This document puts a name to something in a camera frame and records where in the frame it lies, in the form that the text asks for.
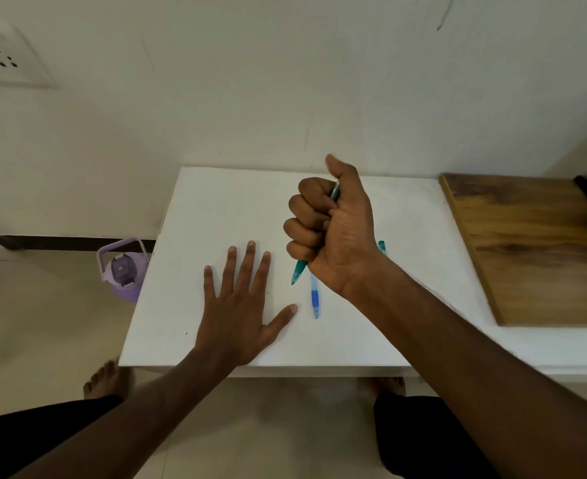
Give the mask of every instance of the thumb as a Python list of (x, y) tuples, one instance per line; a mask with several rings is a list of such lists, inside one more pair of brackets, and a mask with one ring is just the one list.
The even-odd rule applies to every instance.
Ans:
[(269, 324), (267, 324), (263, 330), (263, 343), (264, 346), (267, 347), (276, 341), (280, 331), (285, 329), (285, 326), (289, 324), (289, 322), (294, 318), (294, 315), (298, 312), (298, 306), (295, 304), (290, 304), (286, 308), (284, 308), (281, 312), (279, 312), (276, 317), (274, 317)]
[(340, 199), (353, 201), (366, 194), (362, 187), (358, 170), (354, 166), (338, 160), (333, 154), (327, 155), (325, 164), (329, 173), (340, 182)]

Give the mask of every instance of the forearm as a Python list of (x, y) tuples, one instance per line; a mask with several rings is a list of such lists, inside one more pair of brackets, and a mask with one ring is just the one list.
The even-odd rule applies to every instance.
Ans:
[(502, 474), (587, 477), (585, 400), (506, 352), (388, 259), (375, 273), (346, 297), (433, 386)]
[(15, 477), (134, 477), (171, 431), (232, 370), (216, 350), (194, 349), (178, 366)]

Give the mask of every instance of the hand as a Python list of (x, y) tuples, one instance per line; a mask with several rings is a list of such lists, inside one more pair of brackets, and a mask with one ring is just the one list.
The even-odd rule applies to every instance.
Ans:
[(256, 244), (250, 241), (234, 286), (236, 248), (229, 248), (218, 297), (214, 291), (212, 268), (205, 266), (205, 311), (196, 334), (195, 347), (214, 349), (230, 360), (234, 368), (253, 361), (276, 340), (298, 311), (298, 306), (291, 304), (269, 324), (262, 324), (271, 254), (265, 252), (262, 256), (250, 290), (255, 255)]
[(284, 230), (293, 241), (289, 255), (307, 260), (309, 270), (330, 289), (345, 297), (349, 284), (371, 272), (381, 258), (373, 235), (373, 212), (358, 171), (331, 154), (325, 159), (329, 172), (340, 182), (337, 203), (329, 198), (334, 182), (306, 178), (299, 195), (289, 200), (295, 215)]

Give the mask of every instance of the left hand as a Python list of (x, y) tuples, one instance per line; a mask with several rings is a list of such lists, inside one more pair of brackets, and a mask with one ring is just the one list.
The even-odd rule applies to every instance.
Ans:
[(265, 252), (262, 256), (250, 289), (255, 255), (256, 244), (250, 241), (234, 285), (236, 248), (229, 248), (218, 297), (214, 291), (212, 268), (205, 266), (205, 311), (196, 334), (195, 347), (216, 350), (234, 367), (252, 362), (276, 340), (298, 311), (298, 306), (291, 304), (269, 324), (262, 324), (271, 254)]

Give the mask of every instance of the green pen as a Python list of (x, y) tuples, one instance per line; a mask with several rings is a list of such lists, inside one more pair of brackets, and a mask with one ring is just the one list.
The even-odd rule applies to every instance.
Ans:
[[(335, 202), (337, 202), (338, 198), (340, 198), (340, 182), (339, 181), (337, 181), (336, 184), (334, 185), (334, 187), (331, 189), (331, 193), (329, 195), (329, 198), (331, 198)], [(299, 260), (296, 263), (295, 269), (293, 270), (292, 285), (294, 285), (295, 282), (298, 280), (298, 277), (300, 277), (300, 274), (302, 274), (302, 272), (304, 271), (306, 266), (307, 266), (306, 260)]]

